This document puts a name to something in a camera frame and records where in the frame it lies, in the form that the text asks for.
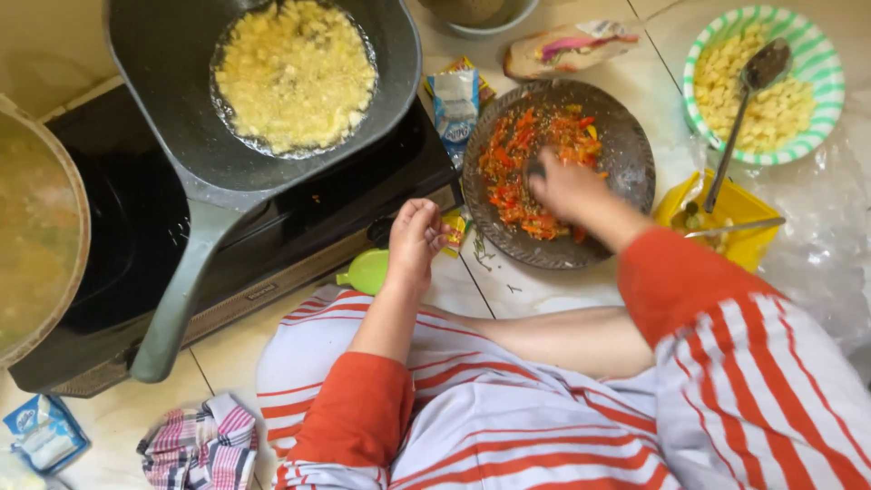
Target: stove knob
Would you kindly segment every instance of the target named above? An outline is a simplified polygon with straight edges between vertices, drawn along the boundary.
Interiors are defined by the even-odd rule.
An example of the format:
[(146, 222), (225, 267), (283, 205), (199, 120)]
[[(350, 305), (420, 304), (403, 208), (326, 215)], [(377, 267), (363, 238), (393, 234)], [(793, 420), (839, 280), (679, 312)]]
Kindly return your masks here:
[(393, 218), (378, 218), (369, 225), (366, 230), (366, 238), (377, 248), (387, 248), (390, 244), (390, 229), (392, 227)]

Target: metal spoon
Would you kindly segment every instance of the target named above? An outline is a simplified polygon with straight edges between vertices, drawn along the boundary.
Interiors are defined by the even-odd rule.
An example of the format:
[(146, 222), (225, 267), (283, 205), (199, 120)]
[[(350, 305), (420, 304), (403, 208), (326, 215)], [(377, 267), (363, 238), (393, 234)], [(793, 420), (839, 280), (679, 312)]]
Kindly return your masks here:
[(735, 125), (732, 126), (732, 133), (729, 134), (729, 140), (726, 142), (723, 158), (719, 161), (711, 189), (708, 190), (705, 204), (702, 206), (707, 213), (710, 214), (713, 211), (713, 205), (717, 202), (719, 189), (723, 186), (726, 168), (729, 167), (732, 150), (735, 148), (735, 141), (738, 139), (738, 130), (741, 128), (741, 121), (744, 119), (744, 112), (747, 110), (750, 98), (756, 92), (765, 90), (779, 82), (789, 73), (792, 65), (793, 52), (789, 49), (789, 43), (783, 37), (778, 37), (766, 44), (760, 52), (753, 55), (750, 61), (741, 69), (738, 80), (743, 89), (743, 99), (741, 100), (741, 106), (738, 108), (738, 114), (735, 116)]
[(741, 223), (739, 225), (732, 225), (731, 227), (712, 228), (712, 229), (705, 229), (702, 231), (694, 231), (692, 233), (687, 233), (686, 235), (684, 235), (684, 238), (693, 238), (696, 236), (715, 236), (715, 235), (719, 235), (721, 233), (730, 233), (732, 231), (740, 231), (743, 229), (778, 227), (785, 222), (787, 222), (787, 218), (784, 218), (783, 216), (778, 216), (776, 218), (768, 218), (767, 220), (751, 221), (749, 223)]

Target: blue packet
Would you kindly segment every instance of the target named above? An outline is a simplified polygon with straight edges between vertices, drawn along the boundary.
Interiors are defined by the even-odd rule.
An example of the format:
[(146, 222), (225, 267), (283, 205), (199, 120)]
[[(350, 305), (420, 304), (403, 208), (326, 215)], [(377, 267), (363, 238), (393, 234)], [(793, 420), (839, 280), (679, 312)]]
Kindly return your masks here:
[(456, 168), (478, 121), (478, 70), (453, 71), (427, 77), (433, 89), (435, 129)]
[(16, 439), (12, 452), (36, 473), (57, 473), (91, 445), (57, 397), (36, 395), (3, 422)]

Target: gas stove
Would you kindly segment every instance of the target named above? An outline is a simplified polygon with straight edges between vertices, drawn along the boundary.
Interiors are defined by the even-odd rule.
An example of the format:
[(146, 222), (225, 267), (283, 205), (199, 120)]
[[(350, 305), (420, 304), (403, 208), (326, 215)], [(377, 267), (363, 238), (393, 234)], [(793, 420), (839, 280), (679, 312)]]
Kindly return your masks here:
[[(125, 85), (46, 125), (84, 180), (91, 248), (72, 306), (10, 374), (25, 391), (89, 398), (128, 377), (185, 249), (188, 209)], [(367, 232), (383, 226), (373, 223), (423, 196), (442, 209), (462, 202), (457, 172), (416, 100), (384, 139), (256, 208), (221, 243), (184, 346), (341, 268), (374, 246)]]

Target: checkered cloth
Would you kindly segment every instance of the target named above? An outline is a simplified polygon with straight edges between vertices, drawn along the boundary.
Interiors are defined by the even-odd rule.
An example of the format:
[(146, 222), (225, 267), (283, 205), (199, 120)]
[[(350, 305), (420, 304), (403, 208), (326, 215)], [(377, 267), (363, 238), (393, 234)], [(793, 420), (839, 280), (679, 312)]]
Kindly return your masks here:
[(220, 395), (200, 410), (164, 415), (136, 452), (158, 490), (247, 490), (257, 457), (254, 417), (230, 395)]

